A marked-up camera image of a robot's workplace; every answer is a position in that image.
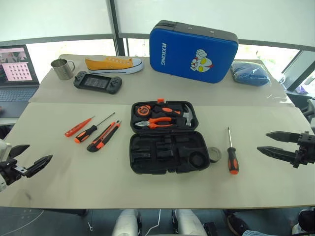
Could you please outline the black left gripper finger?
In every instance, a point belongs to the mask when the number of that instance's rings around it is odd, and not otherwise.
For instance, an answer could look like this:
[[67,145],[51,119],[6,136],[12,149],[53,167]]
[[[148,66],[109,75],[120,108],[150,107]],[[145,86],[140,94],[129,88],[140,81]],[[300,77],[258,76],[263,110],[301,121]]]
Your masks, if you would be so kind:
[[41,170],[43,170],[51,161],[52,157],[53,157],[52,155],[48,155],[35,161],[32,166],[27,168],[27,171],[25,172],[25,176],[27,178],[30,178],[34,176],[35,174],[37,174],[38,172],[40,172]]
[[21,153],[23,153],[30,145],[17,145],[14,146],[10,151],[10,158],[15,158]]

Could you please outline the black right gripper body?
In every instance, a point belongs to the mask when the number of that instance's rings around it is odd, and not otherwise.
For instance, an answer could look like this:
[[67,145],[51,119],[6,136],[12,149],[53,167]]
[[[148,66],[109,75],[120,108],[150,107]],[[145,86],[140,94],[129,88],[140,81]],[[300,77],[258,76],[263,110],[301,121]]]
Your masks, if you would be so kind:
[[298,168],[300,164],[307,165],[315,163],[315,136],[305,131],[301,134],[295,134],[294,143],[299,146],[295,152],[293,167]]

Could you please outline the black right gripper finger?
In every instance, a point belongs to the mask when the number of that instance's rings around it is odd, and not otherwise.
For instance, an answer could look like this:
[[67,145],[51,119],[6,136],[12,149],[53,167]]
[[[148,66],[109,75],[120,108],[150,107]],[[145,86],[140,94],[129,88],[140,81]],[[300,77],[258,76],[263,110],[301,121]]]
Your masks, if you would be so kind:
[[300,134],[284,131],[274,131],[267,133],[266,136],[280,142],[298,143]]
[[290,164],[297,164],[296,154],[294,152],[271,146],[257,147],[257,150],[269,157],[289,162]]

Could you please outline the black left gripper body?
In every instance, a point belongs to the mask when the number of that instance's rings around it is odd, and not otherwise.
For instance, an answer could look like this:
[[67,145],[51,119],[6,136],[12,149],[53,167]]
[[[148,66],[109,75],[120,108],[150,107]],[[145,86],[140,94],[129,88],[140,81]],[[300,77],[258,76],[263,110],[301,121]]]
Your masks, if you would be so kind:
[[19,167],[17,160],[10,158],[0,163],[0,176],[3,178],[0,182],[4,182],[6,185],[11,185],[15,181],[19,180],[21,176],[25,176],[27,172],[26,168]]

